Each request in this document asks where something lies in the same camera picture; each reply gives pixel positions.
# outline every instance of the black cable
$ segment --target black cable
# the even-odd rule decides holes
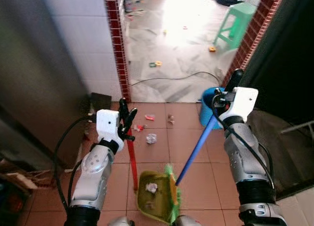
[[[62,192],[62,188],[61,188],[61,182],[60,182],[60,179],[58,177],[58,150],[65,138],[65,136],[67,136],[67,134],[69,133],[69,131],[76,125],[78,124],[79,122],[81,122],[82,120],[88,120],[88,119],[91,119],[90,116],[85,116],[85,117],[81,117],[79,118],[78,120],[76,120],[75,122],[73,122],[68,128],[67,130],[63,133],[63,135],[61,136],[61,138],[59,139],[56,147],[55,147],[55,150],[54,150],[54,153],[53,153],[53,176],[56,180],[56,184],[57,184],[57,188],[58,188],[58,192],[59,192],[59,195],[60,195],[60,198],[61,198],[61,201],[62,201],[62,204],[63,204],[63,207],[65,209],[65,211],[68,213],[68,209],[69,209],[69,206],[67,205],[67,202],[65,200],[65,197],[64,197],[64,194]]]
[[[271,178],[273,179],[273,178],[274,178],[273,159],[271,158],[271,155],[270,155],[270,153],[269,153],[269,150],[268,150],[264,145],[262,145],[260,142],[259,142],[259,145],[260,145],[261,148],[263,148],[263,150],[266,152],[266,155],[267,155],[267,158],[268,158],[268,162],[269,162],[269,172],[270,172],[270,176],[271,176]]]
[[[69,184],[69,189],[68,189],[68,206],[70,207],[71,204],[71,195],[72,195],[72,185],[73,185],[73,180],[74,180],[74,175],[76,173],[76,171],[78,170],[79,166],[82,164],[82,160],[80,160],[79,162],[77,162],[77,164],[75,165],[72,173],[71,173],[71,178],[70,178],[70,184]]]
[[[197,74],[200,74],[200,73],[205,73],[205,74],[209,74],[209,75],[213,76],[218,81],[218,83],[220,84],[219,79],[214,74],[212,74],[210,72],[207,72],[207,71],[199,71],[199,72],[196,72],[194,74],[191,74],[191,75],[183,77],[183,78],[152,78],[152,79],[141,80],[141,81],[138,81],[138,82],[132,84],[131,86],[134,86],[134,85],[137,85],[137,84],[139,84],[141,82],[145,82],[145,81],[149,81],[149,80],[185,80],[187,78],[190,78],[191,76],[194,76],[194,75],[197,75]]]
[[[272,187],[272,189],[275,189],[275,185],[274,185],[274,182],[271,178],[271,175],[269,174],[269,171],[266,167],[266,165],[263,163],[263,161],[260,159],[260,157],[257,155],[257,153],[251,148],[251,146],[239,135],[237,134],[234,129],[230,128],[229,125],[227,125],[224,121],[222,121],[217,112],[216,112],[216,109],[215,109],[215,100],[217,97],[221,96],[221,94],[217,94],[213,97],[212,101],[211,101],[211,107],[212,107],[212,113],[213,115],[215,116],[215,118],[223,125],[223,127],[225,129],[227,129],[231,134],[233,134],[237,139],[239,139],[245,146],[246,148],[252,153],[252,155],[256,158],[256,160],[259,162],[259,164],[262,166],[262,168],[264,169],[269,181],[270,181],[270,185]]]

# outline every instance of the robotic hand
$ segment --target robotic hand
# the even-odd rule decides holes
[[[124,140],[134,141],[127,132],[137,113],[129,112],[125,99],[120,100],[119,111],[99,110],[96,116],[98,144],[83,158],[82,173],[76,184],[67,212],[65,226],[96,226],[103,207],[107,180],[111,173],[114,156],[121,151]],[[120,225],[132,225],[127,219],[120,219]]]

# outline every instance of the cable on floor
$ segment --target cable on floor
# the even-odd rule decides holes
[[[190,78],[190,77],[192,77],[194,75],[201,74],[201,73],[213,76],[218,81],[218,83],[220,84],[220,80],[214,74],[212,74],[210,72],[207,72],[207,71],[199,71],[199,72],[196,72],[194,74],[191,74],[189,76],[182,77],[182,78],[151,78],[151,79],[141,80],[141,81],[138,81],[138,82],[132,84],[131,86],[134,86],[134,85],[137,85],[137,84],[139,84],[141,82],[145,82],[145,81],[149,81],[149,80],[185,80],[187,78]]]

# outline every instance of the red object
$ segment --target red object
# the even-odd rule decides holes
[[[128,135],[132,136],[131,129],[129,129]],[[138,183],[137,183],[137,169],[136,169],[134,145],[133,145],[133,142],[130,140],[127,140],[127,144],[128,144],[128,150],[129,150],[131,168],[132,168],[132,175],[133,175],[133,189],[134,189],[134,191],[137,191]]]
[[[152,120],[152,121],[154,121],[154,120],[155,120],[155,117],[153,117],[153,116],[149,116],[149,115],[146,115],[146,116],[145,116],[145,118],[146,118],[146,119],[148,119],[148,120]]]

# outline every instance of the terracotta floor tile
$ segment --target terracotta floor tile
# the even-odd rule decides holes
[[[113,164],[103,210],[126,210],[129,164]]]
[[[176,177],[184,164],[173,164]],[[221,209],[210,163],[193,163],[179,184],[182,210]]]
[[[67,198],[71,173],[64,173],[61,178],[63,194]],[[31,211],[64,211],[57,188],[37,190]]]
[[[228,155],[224,149],[224,131],[212,130],[207,137],[207,151],[211,163],[229,163]]]
[[[236,184],[227,163],[212,163],[212,169],[218,189],[222,209],[238,209],[240,202]]]
[[[147,129],[166,128],[167,117],[164,103],[130,103],[128,106],[129,110],[134,107],[138,110],[133,125],[147,125]],[[147,120],[145,118],[147,114],[155,115],[155,120]]]
[[[136,226],[165,226],[165,223],[151,219],[140,211],[127,211],[127,217],[135,222]]]
[[[141,173],[145,170],[153,170],[158,172],[164,172],[165,163],[137,163],[137,174],[138,179]],[[128,190],[128,211],[129,210],[137,210],[136,199],[137,196],[133,190],[133,177],[131,172],[131,167],[129,171],[129,190]]]
[[[202,103],[196,103],[197,113],[200,115],[202,109]]]
[[[174,124],[167,123],[169,129],[202,129],[195,103],[166,104],[166,115],[174,116]]]
[[[180,215],[188,215],[202,226],[225,226],[222,210],[182,210]]]
[[[107,226],[110,221],[120,218],[122,216],[126,216],[126,215],[127,215],[127,212],[125,210],[102,211],[97,225]]]
[[[65,211],[30,212],[25,226],[61,226],[66,218]]]
[[[124,141],[124,147],[122,151],[117,152],[117,154],[115,155],[114,162],[115,163],[130,163],[130,156],[129,156],[127,141]]]
[[[168,141],[171,163],[185,163],[191,155],[203,130],[168,129]],[[194,163],[209,162],[206,143],[196,156]]]
[[[239,218],[239,210],[223,210],[226,226],[242,226],[244,223]]]
[[[18,221],[16,223],[16,226],[25,226],[26,221],[28,219],[28,215],[29,215],[29,211],[22,212],[19,215],[19,219],[18,219]]]
[[[157,142],[146,143],[148,134],[156,134]],[[144,129],[142,132],[133,131],[135,136],[134,149],[138,163],[168,163],[169,148],[166,129]]]

